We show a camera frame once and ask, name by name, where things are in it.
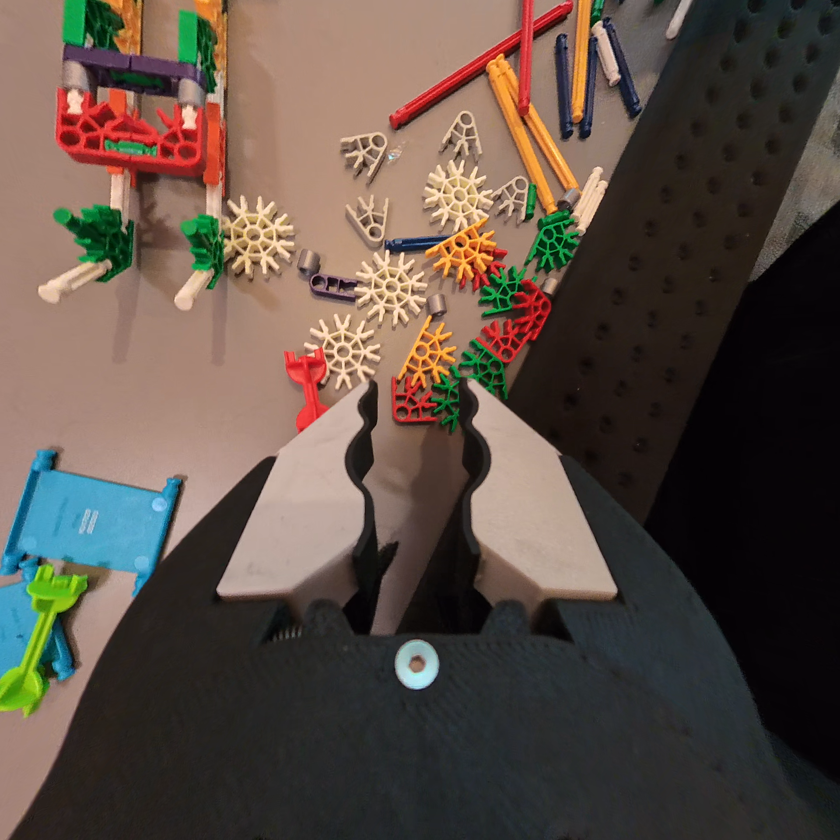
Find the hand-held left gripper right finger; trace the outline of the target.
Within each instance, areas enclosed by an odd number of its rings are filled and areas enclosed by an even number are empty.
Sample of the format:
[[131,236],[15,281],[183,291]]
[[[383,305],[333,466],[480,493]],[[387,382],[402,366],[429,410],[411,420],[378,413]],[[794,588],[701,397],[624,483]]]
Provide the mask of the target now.
[[529,620],[553,599],[614,600],[618,588],[560,452],[477,382],[463,381],[459,396],[477,592],[491,606],[518,602]]

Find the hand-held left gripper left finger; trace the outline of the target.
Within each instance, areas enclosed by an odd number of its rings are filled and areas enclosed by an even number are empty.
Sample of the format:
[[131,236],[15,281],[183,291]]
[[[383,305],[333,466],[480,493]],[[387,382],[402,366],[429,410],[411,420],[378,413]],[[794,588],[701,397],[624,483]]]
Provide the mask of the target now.
[[371,493],[375,381],[282,448],[217,585],[225,600],[280,598],[294,616],[327,599],[371,621],[380,591]]

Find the multicoloured toy frame assembly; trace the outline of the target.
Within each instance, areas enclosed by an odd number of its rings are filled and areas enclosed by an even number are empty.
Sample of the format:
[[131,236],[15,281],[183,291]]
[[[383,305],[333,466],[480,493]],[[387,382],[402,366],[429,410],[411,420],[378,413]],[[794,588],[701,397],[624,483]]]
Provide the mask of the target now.
[[198,179],[206,211],[182,223],[193,273],[174,303],[189,311],[224,268],[228,3],[195,1],[178,19],[177,58],[142,53],[142,2],[68,1],[64,6],[56,141],[74,161],[104,167],[108,204],[54,212],[84,254],[38,287],[57,304],[92,281],[131,267],[131,195],[141,174]]

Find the green fan connector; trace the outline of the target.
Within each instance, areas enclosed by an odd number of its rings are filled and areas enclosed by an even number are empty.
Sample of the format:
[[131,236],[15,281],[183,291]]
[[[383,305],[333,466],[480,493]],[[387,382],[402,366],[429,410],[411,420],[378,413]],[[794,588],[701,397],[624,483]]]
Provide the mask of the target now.
[[459,424],[459,384],[462,376],[457,366],[450,367],[442,374],[440,381],[432,385],[430,402],[433,404],[433,416],[442,427],[453,434]]
[[525,268],[510,266],[499,275],[490,275],[487,284],[480,290],[479,305],[484,307],[484,318],[505,314],[514,309],[517,294],[523,290],[528,279]]
[[523,265],[536,260],[537,270],[560,270],[573,258],[579,237],[569,209],[545,216],[537,222],[537,235]]
[[462,377],[474,380],[490,394],[502,401],[508,399],[506,365],[478,339],[469,341],[457,369]]

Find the red fan connector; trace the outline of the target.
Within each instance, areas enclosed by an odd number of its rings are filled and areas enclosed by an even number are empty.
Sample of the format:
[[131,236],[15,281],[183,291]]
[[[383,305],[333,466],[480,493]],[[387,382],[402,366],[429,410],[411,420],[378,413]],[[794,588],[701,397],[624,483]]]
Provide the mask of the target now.
[[501,363],[509,364],[526,345],[528,334],[521,331],[512,319],[495,320],[483,327],[476,341]]
[[522,341],[534,341],[538,338],[550,315],[551,306],[549,297],[533,280],[521,280],[513,297],[512,310],[517,313],[514,326]]
[[424,388],[404,378],[392,377],[392,416],[398,424],[432,424],[436,422],[431,388]]

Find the white snowflake connector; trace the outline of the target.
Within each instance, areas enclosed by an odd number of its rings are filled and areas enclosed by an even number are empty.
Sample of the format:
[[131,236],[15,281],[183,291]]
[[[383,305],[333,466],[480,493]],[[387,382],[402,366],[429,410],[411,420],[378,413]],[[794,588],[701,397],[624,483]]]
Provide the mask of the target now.
[[488,219],[494,204],[492,191],[483,189],[486,177],[478,174],[478,167],[465,173],[465,161],[451,160],[446,167],[437,164],[428,174],[423,190],[423,205],[432,209],[432,220],[441,228],[453,225],[453,233]]
[[373,254],[373,265],[363,261],[356,272],[359,281],[354,290],[356,305],[364,309],[368,321],[375,319],[383,324],[389,317],[393,327],[407,324],[410,316],[419,315],[426,303],[424,272],[413,273],[415,260],[407,259],[404,253],[397,257],[393,263],[388,250],[383,256]]
[[352,321],[349,313],[343,317],[335,313],[331,324],[321,319],[317,327],[310,328],[310,340],[303,344],[309,355],[322,351],[328,368],[322,380],[332,382],[336,391],[373,379],[381,361],[380,344],[371,343],[374,331],[365,327],[365,320],[356,327]]
[[280,273],[280,263],[290,264],[296,245],[295,228],[288,215],[278,214],[274,202],[261,196],[250,206],[245,196],[227,200],[229,214],[223,217],[224,260],[237,276],[253,280],[256,270],[263,277]]

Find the yellow fan connector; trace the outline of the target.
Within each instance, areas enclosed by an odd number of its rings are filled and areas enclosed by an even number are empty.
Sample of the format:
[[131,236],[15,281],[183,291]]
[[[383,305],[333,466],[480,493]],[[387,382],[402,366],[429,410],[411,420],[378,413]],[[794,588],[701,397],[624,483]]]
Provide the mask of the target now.
[[427,258],[435,259],[434,270],[442,271],[444,277],[454,272],[460,288],[470,280],[473,291],[477,291],[489,285],[490,276],[500,277],[506,266],[503,259],[508,252],[498,247],[495,231],[482,230],[487,220],[481,218],[425,251]]
[[452,332],[445,330],[445,324],[439,322],[435,330],[432,330],[432,321],[431,316],[426,318],[402,369],[396,376],[398,382],[406,380],[410,385],[420,385],[425,389],[429,382],[440,385],[442,380],[448,377],[446,365],[455,363],[454,352],[457,346],[447,345]]

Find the blue plastic panel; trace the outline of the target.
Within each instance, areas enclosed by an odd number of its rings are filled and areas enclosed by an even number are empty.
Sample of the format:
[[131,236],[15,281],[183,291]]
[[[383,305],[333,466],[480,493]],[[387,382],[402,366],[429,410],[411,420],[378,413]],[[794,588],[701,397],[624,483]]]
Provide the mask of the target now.
[[[23,562],[20,567],[21,582],[1,589],[2,675],[19,665],[39,617],[32,608],[32,599],[27,592],[28,584],[35,578],[38,565],[37,560]],[[74,655],[68,644],[61,616],[54,622],[40,664],[49,666],[58,681],[68,679],[76,672]]]
[[31,465],[2,556],[2,574],[26,557],[63,560],[135,575],[133,596],[161,557],[182,481],[147,490],[57,470],[57,452]]

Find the lime green toy piece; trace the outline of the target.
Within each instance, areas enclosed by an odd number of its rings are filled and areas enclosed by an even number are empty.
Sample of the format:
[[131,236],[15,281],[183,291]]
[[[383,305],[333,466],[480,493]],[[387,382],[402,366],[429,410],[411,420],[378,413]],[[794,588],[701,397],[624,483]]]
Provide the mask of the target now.
[[35,578],[27,587],[38,620],[19,665],[2,675],[2,711],[21,711],[26,718],[37,710],[49,688],[47,671],[52,673],[40,659],[54,622],[75,605],[87,587],[86,575],[56,574],[52,564],[38,564]]

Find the black perforated foam strip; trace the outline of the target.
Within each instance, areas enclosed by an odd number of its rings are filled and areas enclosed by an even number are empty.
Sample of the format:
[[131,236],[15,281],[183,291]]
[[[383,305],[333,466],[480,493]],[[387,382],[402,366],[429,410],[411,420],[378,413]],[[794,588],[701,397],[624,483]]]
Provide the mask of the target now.
[[838,53],[838,2],[693,4],[510,391],[640,523]]

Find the light grey connector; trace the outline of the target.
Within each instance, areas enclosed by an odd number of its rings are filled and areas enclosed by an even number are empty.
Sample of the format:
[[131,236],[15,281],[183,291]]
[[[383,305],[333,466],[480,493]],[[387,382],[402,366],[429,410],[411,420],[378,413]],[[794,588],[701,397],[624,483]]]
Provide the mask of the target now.
[[526,220],[530,182],[523,175],[517,175],[496,189],[490,198],[496,215],[513,218],[516,225]]
[[340,152],[353,175],[365,173],[366,184],[372,184],[382,166],[388,148],[387,137],[379,131],[343,137]]
[[462,110],[449,126],[439,146],[439,153],[450,152],[453,159],[472,157],[478,163],[482,147],[476,118],[472,111]]
[[371,194],[367,200],[359,196],[355,206],[345,205],[345,216],[372,250],[378,250],[384,245],[389,204],[390,199],[386,197],[383,205],[377,209],[375,196]]

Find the yellow plastic rod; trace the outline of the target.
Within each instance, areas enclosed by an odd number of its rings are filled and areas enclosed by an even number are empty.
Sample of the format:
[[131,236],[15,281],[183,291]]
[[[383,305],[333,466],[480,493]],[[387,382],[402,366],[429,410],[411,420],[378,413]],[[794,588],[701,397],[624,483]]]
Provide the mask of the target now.
[[588,67],[589,40],[591,36],[592,1],[575,1],[575,31],[573,70],[571,80],[571,117],[574,124],[583,119],[585,83]]
[[517,146],[521,161],[526,168],[530,181],[537,187],[537,194],[542,208],[547,215],[552,215],[558,211],[558,207],[537,155],[534,152],[524,122],[519,117],[517,106],[513,101],[513,96],[507,81],[507,70],[509,69],[510,66],[506,58],[503,54],[499,54],[488,62],[486,73],[511,137]]
[[[517,112],[519,82],[516,77],[516,74],[514,73],[513,69],[511,68],[504,55],[499,55],[497,57],[497,65],[503,74],[508,91],[513,99],[514,111]],[[575,179],[571,168],[568,166],[564,157],[562,156],[557,146],[557,143],[554,142],[549,130],[546,128],[543,121],[541,120],[537,109],[532,104],[529,105],[528,113],[521,119],[531,131],[532,136],[536,140],[543,156],[548,161],[553,172],[557,175],[561,185],[563,186],[563,189],[566,191],[577,190],[579,188],[579,184]]]

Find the long red rod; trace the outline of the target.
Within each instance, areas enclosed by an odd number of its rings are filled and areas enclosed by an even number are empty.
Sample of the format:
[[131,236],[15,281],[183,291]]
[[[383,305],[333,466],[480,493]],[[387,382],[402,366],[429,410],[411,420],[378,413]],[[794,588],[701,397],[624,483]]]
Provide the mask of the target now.
[[[563,1],[552,7],[547,13],[537,17],[533,23],[532,38],[536,39],[554,26],[562,23],[573,11],[573,1]],[[417,117],[447,99],[457,90],[463,88],[481,75],[492,59],[499,54],[509,57],[519,52],[522,41],[522,32],[511,34],[500,43],[490,47],[477,58],[458,68],[447,77],[439,81],[424,92],[418,94],[414,99],[397,108],[389,115],[388,121],[393,130],[399,130]]]
[[533,0],[521,2],[518,114],[525,117],[531,105],[532,46],[534,39]]

